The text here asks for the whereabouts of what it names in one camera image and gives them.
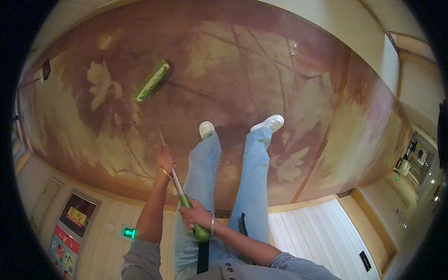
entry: white sneaker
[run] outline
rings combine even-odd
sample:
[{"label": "white sneaker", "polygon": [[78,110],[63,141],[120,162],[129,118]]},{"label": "white sneaker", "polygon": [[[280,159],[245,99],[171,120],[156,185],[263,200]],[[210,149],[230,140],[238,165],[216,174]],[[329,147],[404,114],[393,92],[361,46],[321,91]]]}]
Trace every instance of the white sneaker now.
[{"label": "white sneaker", "polygon": [[261,127],[267,126],[270,129],[272,129],[272,132],[276,132],[277,130],[280,129],[280,127],[282,127],[284,124],[284,119],[282,116],[280,115],[273,115],[270,116],[269,118],[265,119],[264,122],[259,123],[257,125],[254,125],[250,128],[250,131],[254,131],[256,129],[259,129]]},{"label": "white sneaker", "polygon": [[202,139],[204,139],[204,135],[210,130],[215,131],[215,127],[213,126],[213,123],[209,121],[204,121],[199,125],[199,135],[201,135]]}]

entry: emergency exit sign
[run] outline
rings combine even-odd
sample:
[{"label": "emergency exit sign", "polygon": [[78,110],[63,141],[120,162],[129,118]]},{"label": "emergency exit sign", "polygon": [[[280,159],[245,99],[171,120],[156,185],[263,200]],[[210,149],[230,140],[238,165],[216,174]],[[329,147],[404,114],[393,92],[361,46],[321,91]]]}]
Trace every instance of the emergency exit sign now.
[{"label": "emergency exit sign", "polygon": [[136,230],[133,227],[125,225],[121,230],[121,234],[126,239],[134,239]]}]

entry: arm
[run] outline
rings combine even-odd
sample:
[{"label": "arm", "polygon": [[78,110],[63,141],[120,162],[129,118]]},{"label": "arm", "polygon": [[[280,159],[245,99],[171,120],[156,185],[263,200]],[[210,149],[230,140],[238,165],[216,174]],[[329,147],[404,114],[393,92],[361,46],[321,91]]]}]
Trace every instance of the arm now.
[{"label": "arm", "polygon": [[[211,214],[198,201],[191,199],[193,208],[181,207],[182,221],[187,228],[193,229],[193,223],[197,223],[207,229],[211,226]],[[267,266],[281,251],[267,243],[252,239],[234,231],[225,224],[215,220],[215,235],[227,246],[244,255],[252,262]]]},{"label": "arm", "polygon": [[[168,146],[157,144],[157,166],[171,173],[174,157]],[[162,280],[160,267],[160,240],[162,239],[163,210],[168,186],[168,176],[157,170],[157,177],[152,186],[151,195],[137,221],[137,239],[132,243],[128,253],[123,257],[125,263],[121,269],[122,280],[148,279]]]},{"label": "arm", "polygon": [[[171,156],[168,146],[157,144],[157,166],[163,167],[168,174],[175,166],[174,157]],[[164,214],[165,197],[168,187],[168,176],[159,168],[157,177],[152,186],[151,194],[137,221],[137,237],[140,240],[160,243],[162,240],[162,221]]]},{"label": "arm", "polygon": [[[182,215],[182,222],[189,229],[193,229],[193,223],[210,229],[211,214],[201,203],[191,198],[190,200],[193,208],[179,208],[179,212]],[[307,259],[294,257],[267,243],[247,237],[218,220],[215,220],[215,235],[224,244],[250,259],[255,264],[299,273],[310,279],[339,279],[322,265],[317,265]]]}]

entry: light blue jeans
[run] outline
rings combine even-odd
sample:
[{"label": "light blue jeans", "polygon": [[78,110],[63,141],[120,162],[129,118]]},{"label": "light blue jeans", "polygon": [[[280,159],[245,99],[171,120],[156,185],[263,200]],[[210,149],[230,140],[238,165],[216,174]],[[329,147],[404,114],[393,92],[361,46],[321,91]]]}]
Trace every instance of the light blue jeans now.
[{"label": "light blue jeans", "polygon": [[[228,223],[230,228],[240,232],[241,213],[245,213],[244,222],[248,236],[268,244],[266,183],[269,156],[266,150],[271,137],[272,130],[268,127],[254,130],[246,136],[240,188]],[[213,192],[220,155],[221,145],[218,134],[210,131],[190,152],[189,169],[184,184],[184,192],[189,197],[198,200],[211,213],[214,212]],[[211,237],[209,264],[228,258],[242,260],[220,239]],[[197,263],[198,243],[193,233],[182,223],[182,217],[177,212],[174,231],[174,272],[178,275],[185,270],[182,276],[195,274]]]}]

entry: sign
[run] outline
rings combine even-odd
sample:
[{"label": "sign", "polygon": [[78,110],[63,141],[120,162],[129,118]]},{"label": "sign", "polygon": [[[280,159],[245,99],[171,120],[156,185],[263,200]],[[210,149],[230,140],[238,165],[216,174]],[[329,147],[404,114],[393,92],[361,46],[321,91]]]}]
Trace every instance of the sign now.
[{"label": "sign", "polygon": [[74,222],[78,227],[82,227],[82,225],[86,221],[87,215],[82,214],[80,211],[71,206],[66,217],[70,221]]},{"label": "sign", "polygon": [[72,279],[80,248],[78,242],[73,240],[59,226],[56,226],[48,254],[51,263],[63,279]]},{"label": "sign", "polygon": [[362,251],[361,253],[359,253],[359,256],[361,257],[364,267],[366,268],[367,271],[369,271],[372,268],[372,266],[370,265],[370,262],[367,259],[366,253],[364,253],[364,251]]},{"label": "sign", "polygon": [[83,238],[95,208],[96,204],[79,195],[72,194],[60,215],[59,221],[80,238]]},{"label": "sign", "polygon": [[130,238],[130,239],[135,238],[135,229],[134,228],[125,226],[121,233],[123,234],[124,237]]}]

